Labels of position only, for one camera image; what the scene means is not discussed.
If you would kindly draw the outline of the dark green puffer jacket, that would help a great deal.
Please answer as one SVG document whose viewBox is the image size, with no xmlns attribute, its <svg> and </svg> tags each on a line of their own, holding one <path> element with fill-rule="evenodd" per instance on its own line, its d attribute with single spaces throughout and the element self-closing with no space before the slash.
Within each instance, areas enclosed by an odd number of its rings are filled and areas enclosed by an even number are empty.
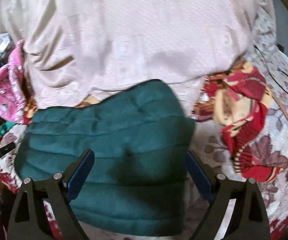
<svg viewBox="0 0 288 240">
<path fill-rule="evenodd" d="M 150 80 L 89 107 L 37 111 L 14 167 L 21 179 L 43 180 L 90 149 L 94 166 L 71 203 L 77 219 L 127 235 L 174 236 L 183 230 L 194 126 L 171 88 Z"/>
</svg>

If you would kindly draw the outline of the white floral fleece bedspread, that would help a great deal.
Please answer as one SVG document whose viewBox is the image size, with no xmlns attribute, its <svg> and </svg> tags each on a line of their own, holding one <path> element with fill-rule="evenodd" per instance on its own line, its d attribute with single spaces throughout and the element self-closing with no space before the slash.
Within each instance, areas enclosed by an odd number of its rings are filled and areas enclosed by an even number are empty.
<svg viewBox="0 0 288 240">
<path fill-rule="evenodd" d="M 288 228 L 288 95 L 270 77 L 267 68 L 269 68 L 273 77 L 288 92 L 288 77 L 278 72 L 277 68 L 288 74 L 288 63 L 284 56 L 275 46 L 276 41 L 276 18 L 271 16 L 274 13 L 268 13 L 263 8 L 259 8 L 253 26 L 253 43 L 259 50 L 254 48 L 249 55 L 248 61 L 257 67 L 261 75 L 265 78 L 267 85 L 272 91 L 271 105 L 267 110 L 265 125 L 257 137 L 249 143 L 248 148 L 254 163 L 252 167 L 246 167 L 246 175 L 253 176 L 257 181 L 264 179 L 259 183 L 262 192 L 264 204 L 266 206 L 267 215 L 270 222 L 271 239 L 281 239 L 284 232 Z M 235 172 L 235 162 L 229 159 L 229 150 L 226 142 L 222 141 L 222 127 L 212 120 L 206 121 L 206 117 L 202 118 L 202 111 L 197 110 L 197 106 L 193 105 L 199 92 L 203 86 L 211 88 L 211 83 L 215 81 L 206 81 L 206 77 L 202 82 L 202 78 L 192 80 L 192 85 L 188 83 L 178 83 L 169 85 L 177 91 L 177 97 L 181 100 L 183 108 L 193 109 L 191 112 L 198 121 L 203 120 L 201 124 L 197 124 L 196 135 L 192 140 L 192 146 L 199 157 L 216 172 L 223 172 L 230 179 L 243 180 L 240 173 Z M 0 125 L 6 126 L 3 132 L 0 132 L 0 147 L 9 142 L 14 141 L 17 148 L 20 146 L 26 130 L 25 125 Z M 19 176 L 15 172 L 14 159 L 17 150 L 8 153 L 6 157 L 0 160 L 0 177 L 2 182 L 11 191 L 17 191 L 21 184 Z M 141 237 L 133 235 L 125 235 L 121 233 L 113 233 L 101 229 L 97 229 L 88 224 L 82 224 L 87 234 L 95 239 L 184 239 L 189 233 L 193 232 L 193 226 L 201 221 L 201 216 L 206 211 L 206 202 L 201 199 L 197 193 L 196 187 L 193 186 L 191 178 L 187 178 L 186 184 L 186 204 L 188 205 L 185 229 L 181 236 L 177 237 Z"/>
</svg>

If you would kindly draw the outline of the pink penguin print garment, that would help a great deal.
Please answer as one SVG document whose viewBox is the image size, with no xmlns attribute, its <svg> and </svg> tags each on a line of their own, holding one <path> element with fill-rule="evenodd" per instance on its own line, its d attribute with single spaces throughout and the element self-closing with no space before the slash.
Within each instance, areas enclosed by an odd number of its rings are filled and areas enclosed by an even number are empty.
<svg viewBox="0 0 288 240">
<path fill-rule="evenodd" d="M 0 118 L 16 124 L 28 123 L 25 107 L 29 97 L 25 95 L 23 87 L 24 44 L 24 40 L 18 41 L 9 55 L 8 62 L 0 67 Z"/>
</svg>

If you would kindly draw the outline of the red yellow orange blanket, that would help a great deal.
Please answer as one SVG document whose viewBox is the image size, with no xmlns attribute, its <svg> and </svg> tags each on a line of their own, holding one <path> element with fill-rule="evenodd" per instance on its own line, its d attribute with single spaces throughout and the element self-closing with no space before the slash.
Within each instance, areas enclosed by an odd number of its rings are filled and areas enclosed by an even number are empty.
<svg viewBox="0 0 288 240">
<path fill-rule="evenodd" d="M 257 67 L 241 58 L 226 72 L 207 76 L 190 117 L 212 119 L 222 126 L 234 171 L 258 182 L 271 182 L 286 167 L 286 158 L 272 151 L 268 135 L 256 142 L 265 126 L 272 93 Z"/>
</svg>

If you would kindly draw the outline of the cream patterned quilt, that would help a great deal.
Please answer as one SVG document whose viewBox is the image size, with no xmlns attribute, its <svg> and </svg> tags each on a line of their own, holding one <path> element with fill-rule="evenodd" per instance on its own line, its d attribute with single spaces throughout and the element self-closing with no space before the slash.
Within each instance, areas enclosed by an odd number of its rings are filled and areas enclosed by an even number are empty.
<svg viewBox="0 0 288 240">
<path fill-rule="evenodd" d="M 0 33 L 24 41 L 40 108 L 73 107 L 150 79 L 178 94 L 250 48 L 272 0 L 0 0 Z"/>
</svg>

